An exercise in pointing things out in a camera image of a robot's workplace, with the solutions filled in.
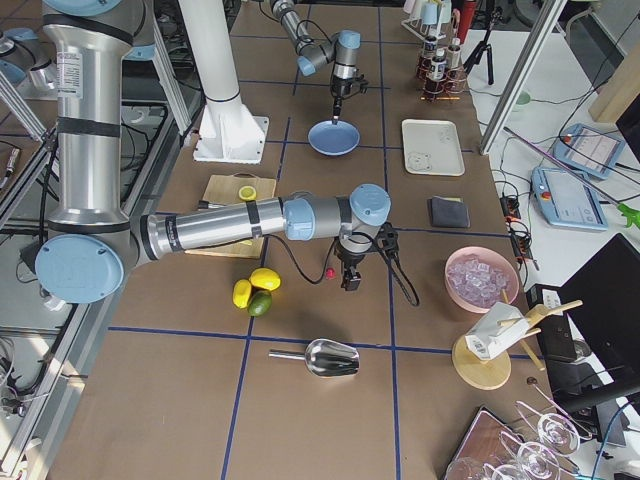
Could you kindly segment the blue plate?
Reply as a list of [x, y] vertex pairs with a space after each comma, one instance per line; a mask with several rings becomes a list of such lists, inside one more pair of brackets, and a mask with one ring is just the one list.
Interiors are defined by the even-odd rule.
[[353, 151], [360, 142], [360, 132], [345, 121], [330, 120], [315, 124], [308, 132], [311, 147], [326, 156], [341, 156]]

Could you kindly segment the black mini tripod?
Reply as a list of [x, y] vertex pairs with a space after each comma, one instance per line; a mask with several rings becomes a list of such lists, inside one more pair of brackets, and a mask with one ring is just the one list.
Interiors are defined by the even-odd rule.
[[502, 8], [495, 4], [494, 0], [486, 2], [485, 9], [485, 34], [483, 39], [476, 45], [471, 55], [463, 64], [466, 75], [469, 75], [476, 65], [479, 65], [482, 58], [486, 57], [487, 83], [494, 84], [493, 53], [489, 42], [494, 26], [502, 19]]

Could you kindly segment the red cylinder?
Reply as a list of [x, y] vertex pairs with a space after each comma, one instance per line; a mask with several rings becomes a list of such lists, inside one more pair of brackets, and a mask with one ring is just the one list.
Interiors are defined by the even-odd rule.
[[468, 31], [473, 23], [476, 4], [476, 0], [463, 0], [456, 3], [456, 9], [459, 12], [457, 37], [462, 44], [465, 43]]

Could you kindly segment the grey folded cloth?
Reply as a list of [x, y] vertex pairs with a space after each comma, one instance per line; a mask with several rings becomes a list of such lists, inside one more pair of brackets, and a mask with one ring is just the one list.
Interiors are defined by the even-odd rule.
[[443, 228], [469, 228], [466, 204], [460, 200], [435, 196], [427, 201], [431, 225]]

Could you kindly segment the near blue teach pendant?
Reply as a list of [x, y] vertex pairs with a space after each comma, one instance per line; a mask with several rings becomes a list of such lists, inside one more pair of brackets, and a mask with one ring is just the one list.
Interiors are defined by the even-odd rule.
[[608, 222], [593, 189], [560, 168], [536, 167], [531, 184], [538, 208], [553, 226], [606, 231]]

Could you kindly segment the white paper carton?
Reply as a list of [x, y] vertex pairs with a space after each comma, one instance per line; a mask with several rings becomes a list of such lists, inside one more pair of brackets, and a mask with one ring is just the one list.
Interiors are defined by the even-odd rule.
[[528, 320], [518, 308], [497, 302], [464, 339], [472, 354], [481, 361], [489, 361], [523, 338], [529, 328]]

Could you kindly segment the metal scoop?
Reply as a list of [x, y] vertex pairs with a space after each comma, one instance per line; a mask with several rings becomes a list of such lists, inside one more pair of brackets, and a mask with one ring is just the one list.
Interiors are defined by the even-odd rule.
[[303, 353], [271, 349], [268, 356], [303, 361], [310, 373], [323, 378], [355, 375], [360, 368], [356, 348], [325, 338], [310, 342]]

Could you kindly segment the aluminium frame post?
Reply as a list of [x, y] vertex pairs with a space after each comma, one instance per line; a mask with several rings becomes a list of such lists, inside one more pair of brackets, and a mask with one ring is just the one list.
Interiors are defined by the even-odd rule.
[[547, 38], [552, 33], [567, 0], [545, 1], [537, 20], [534, 22], [523, 49], [508, 78], [503, 94], [489, 120], [482, 140], [479, 153], [487, 155], [497, 139], [499, 133], [506, 126], [524, 83], [535, 66]]

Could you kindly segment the front tea bottle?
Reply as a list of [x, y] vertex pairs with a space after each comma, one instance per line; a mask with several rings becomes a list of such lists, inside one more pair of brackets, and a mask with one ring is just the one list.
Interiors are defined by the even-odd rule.
[[439, 83], [444, 78], [446, 69], [446, 52], [444, 48], [438, 48], [430, 61], [428, 78]]

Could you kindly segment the green lime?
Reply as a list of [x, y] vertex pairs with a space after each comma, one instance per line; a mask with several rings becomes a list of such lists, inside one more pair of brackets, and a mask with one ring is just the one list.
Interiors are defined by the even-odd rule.
[[268, 290], [256, 291], [250, 298], [247, 311], [250, 316], [259, 317], [266, 314], [272, 306], [272, 294]]

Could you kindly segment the wine glass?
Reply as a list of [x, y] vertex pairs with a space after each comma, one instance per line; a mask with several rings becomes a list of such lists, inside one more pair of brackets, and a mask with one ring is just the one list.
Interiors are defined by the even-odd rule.
[[539, 410], [528, 403], [517, 400], [516, 411], [520, 419], [537, 435], [538, 440], [561, 457], [575, 454], [584, 442], [593, 439], [593, 434], [578, 424], [553, 400], [549, 406]]

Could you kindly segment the wooden cutting board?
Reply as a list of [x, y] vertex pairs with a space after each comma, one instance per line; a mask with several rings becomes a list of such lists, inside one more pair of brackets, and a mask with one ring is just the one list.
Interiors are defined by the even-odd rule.
[[204, 234], [208, 242], [186, 250], [188, 254], [231, 258], [258, 259], [262, 253], [263, 239], [251, 236], [251, 226], [245, 202], [238, 198], [238, 189], [252, 185], [258, 200], [274, 196], [276, 180], [253, 174], [218, 175], [210, 177], [201, 200], [225, 204], [213, 210], [199, 210], [208, 215]]

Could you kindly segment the tea bottle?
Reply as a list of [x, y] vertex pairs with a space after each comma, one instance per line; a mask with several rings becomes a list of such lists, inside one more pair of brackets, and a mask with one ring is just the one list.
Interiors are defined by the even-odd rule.
[[447, 79], [456, 80], [460, 71], [460, 56], [461, 47], [458, 43], [452, 42], [446, 50], [446, 63], [447, 63]]
[[446, 69], [446, 52], [444, 48], [438, 48], [430, 61], [428, 78], [439, 83], [444, 78]]
[[428, 35], [425, 37], [418, 64], [420, 77], [422, 79], [425, 79], [428, 76], [431, 59], [436, 52], [437, 44], [438, 39], [436, 36]]

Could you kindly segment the blue teach pendant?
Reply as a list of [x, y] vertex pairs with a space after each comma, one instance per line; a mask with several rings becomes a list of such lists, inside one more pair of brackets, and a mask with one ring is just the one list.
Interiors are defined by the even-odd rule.
[[560, 168], [536, 167], [531, 184], [538, 208], [553, 226], [606, 231], [608, 222], [593, 189]]
[[553, 146], [554, 156], [571, 168], [605, 180], [623, 153], [626, 142], [582, 123], [571, 125]]

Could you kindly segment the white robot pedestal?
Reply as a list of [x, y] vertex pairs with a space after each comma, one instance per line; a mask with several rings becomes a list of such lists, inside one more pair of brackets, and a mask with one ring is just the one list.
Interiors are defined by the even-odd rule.
[[260, 163], [269, 119], [253, 116], [241, 98], [223, 3], [185, 0], [179, 6], [206, 101], [194, 159]]

